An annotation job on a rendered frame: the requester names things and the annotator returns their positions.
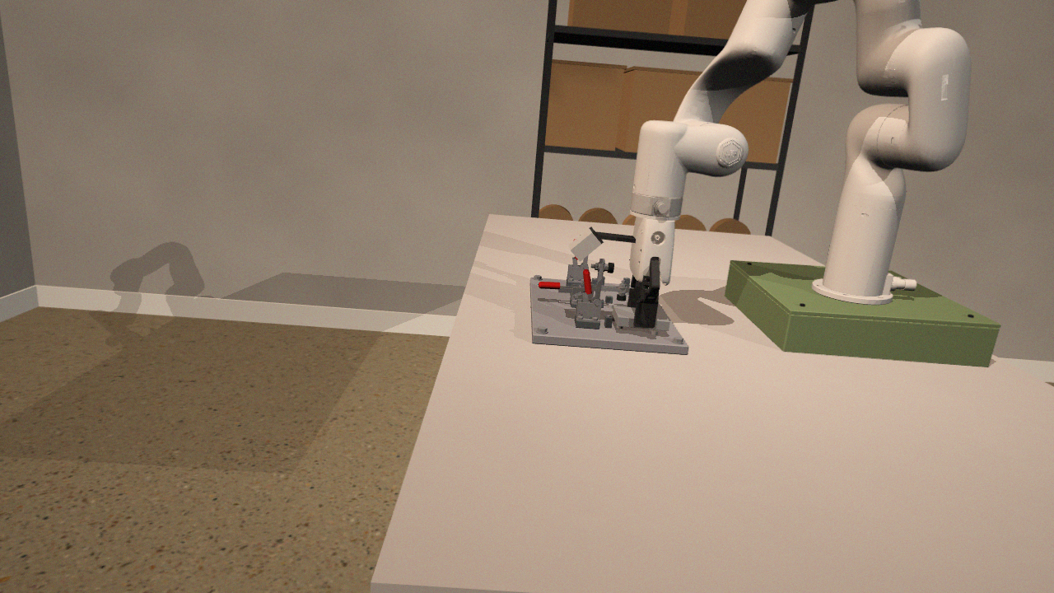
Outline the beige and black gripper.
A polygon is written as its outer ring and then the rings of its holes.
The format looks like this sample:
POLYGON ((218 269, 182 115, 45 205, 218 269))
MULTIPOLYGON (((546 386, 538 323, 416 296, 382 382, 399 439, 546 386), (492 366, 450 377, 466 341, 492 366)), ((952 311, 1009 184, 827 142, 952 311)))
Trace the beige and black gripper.
POLYGON ((661 282, 664 286, 670 283, 674 268, 674 219, 680 217, 649 217, 632 211, 630 214, 636 217, 636 243, 630 248, 632 288, 627 307, 636 308, 635 327, 653 328, 661 282))

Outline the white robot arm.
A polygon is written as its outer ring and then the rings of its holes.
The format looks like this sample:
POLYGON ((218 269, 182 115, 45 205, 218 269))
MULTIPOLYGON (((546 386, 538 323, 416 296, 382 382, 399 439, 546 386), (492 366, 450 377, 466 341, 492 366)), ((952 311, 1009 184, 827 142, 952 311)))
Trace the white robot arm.
MULTIPOLYGON (((718 124, 722 115, 786 61, 812 5, 833 1, 838 0, 745 3, 725 48, 692 83, 674 123, 642 125, 630 211, 680 217, 688 172, 722 177, 745 164, 748 140, 731 125, 718 124)), ((958 31, 922 29, 920 0, 853 1, 860 88, 907 97, 907 105, 867 106, 851 121, 827 266, 812 289, 829 299, 885 305, 891 292, 917 286, 916 280, 889 273, 906 202, 902 169, 940 171, 959 157, 968 129, 971 55, 958 31)))

